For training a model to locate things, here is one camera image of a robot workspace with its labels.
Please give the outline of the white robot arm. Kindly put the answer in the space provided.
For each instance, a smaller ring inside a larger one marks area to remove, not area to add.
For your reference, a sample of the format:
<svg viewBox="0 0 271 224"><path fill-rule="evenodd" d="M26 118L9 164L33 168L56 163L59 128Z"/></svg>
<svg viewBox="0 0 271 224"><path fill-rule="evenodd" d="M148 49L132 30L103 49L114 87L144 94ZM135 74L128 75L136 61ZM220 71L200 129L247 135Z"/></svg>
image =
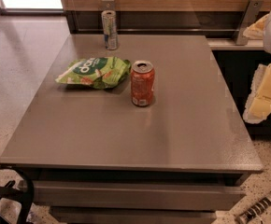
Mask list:
<svg viewBox="0 0 271 224"><path fill-rule="evenodd" d="M271 54L271 11L246 28L243 36L262 39L264 51ZM271 114L271 63L259 64L255 70L250 94L245 103L243 120L249 124L258 124Z"/></svg>

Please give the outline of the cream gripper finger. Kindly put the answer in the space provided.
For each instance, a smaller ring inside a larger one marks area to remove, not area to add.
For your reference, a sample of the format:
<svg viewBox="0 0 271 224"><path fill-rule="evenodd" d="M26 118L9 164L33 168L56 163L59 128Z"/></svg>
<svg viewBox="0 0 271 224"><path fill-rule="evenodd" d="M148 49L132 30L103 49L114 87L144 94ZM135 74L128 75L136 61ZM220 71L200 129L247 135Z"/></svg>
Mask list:
<svg viewBox="0 0 271 224"><path fill-rule="evenodd" d="M265 29L265 24L266 24L267 19L268 19L268 14L265 14L255 23L247 27L243 32L243 36L249 39L263 39L264 29Z"/></svg>
<svg viewBox="0 0 271 224"><path fill-rule="evenodd" d="M250 89L243 120L249 124L259 124L271 114L271 63L258 65Z"/></svg>

